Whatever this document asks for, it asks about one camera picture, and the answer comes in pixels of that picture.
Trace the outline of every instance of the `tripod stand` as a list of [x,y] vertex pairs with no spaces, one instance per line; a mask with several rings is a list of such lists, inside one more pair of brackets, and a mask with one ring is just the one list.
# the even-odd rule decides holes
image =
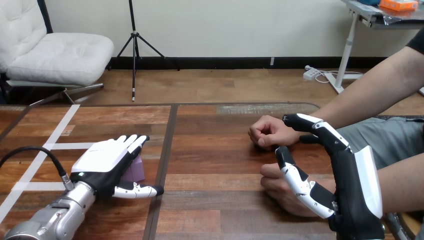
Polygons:
[[[162,59],[166,59],[162,53],[160,53],[156,48],[154,48],[150,43],[148,43],[141,35],[136,31],[136,24],[134,22],[134,11],[133,11],[133,0],[128,0],[129,2],[129,12],[131,14],[131,24],[132,24],[132,33],[129,37],[128,41],[123,46],[122,50],[119,52],[118,56],[116,58],[119,58],[122,54],[122,52],[127,48],[128,44],[133,40],[132,43],[132,101],[134,102],[136,100],[136,63],[138,63],[139,59],[141,59],[139,54],[139,43],[137,42],[137,38],[142,40],[144,43],[146,43],[151,49],[153,49],[157,54],[159,54]],[[176,66],[172,61],[170,61],[172,66],[177,69],[178,71],[180,68]]]

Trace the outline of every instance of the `person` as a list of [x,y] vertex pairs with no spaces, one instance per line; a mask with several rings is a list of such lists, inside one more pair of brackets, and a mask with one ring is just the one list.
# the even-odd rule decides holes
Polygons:
[[[311,114],[335,128],[354,153],[368,145],[372,147],[384,213],[424,210],[424,119],[375,118],[423,86],[424,28],[405,47]],[[269,149],[274,145],[293,145],[307,133],[294,131],[281,119],[262,116],[248,134],[256,145]],[[264,190],[287,212],[316,217],[293,194],[277,163],[263,165],[260,173]],[[334,179],[315,179],[311,175],[309,181],[335,191]]]

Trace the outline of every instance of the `white wall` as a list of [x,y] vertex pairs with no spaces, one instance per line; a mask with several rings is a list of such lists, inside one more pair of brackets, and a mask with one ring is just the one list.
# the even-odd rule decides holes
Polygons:
[[[45,1],[53,31],[107,36],[114,55],[132,32],[126,0]],[[137,31],[167,57],[341,56],[352,22],[340,0],[133,0],[133,5]],[[352,56],[390,56],[416,32],[358,24]],[[131,47],[123,56],[132,56]],[[146,45],[140,54],[157,56]]]

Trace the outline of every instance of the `white armchair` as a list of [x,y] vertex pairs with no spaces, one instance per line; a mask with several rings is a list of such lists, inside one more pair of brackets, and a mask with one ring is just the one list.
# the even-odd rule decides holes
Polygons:
[[103,84],[114,50],[112,41],[87,33],[47,34],[37,0],[0,0],[0,74],[12,87],[62,87],[33,103],[44,104]]

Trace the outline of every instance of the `black sleeve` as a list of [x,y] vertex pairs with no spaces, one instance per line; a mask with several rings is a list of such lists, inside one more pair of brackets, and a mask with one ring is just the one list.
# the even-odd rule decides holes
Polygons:
[[424,28],[422,28],[406,46],[424,54]]

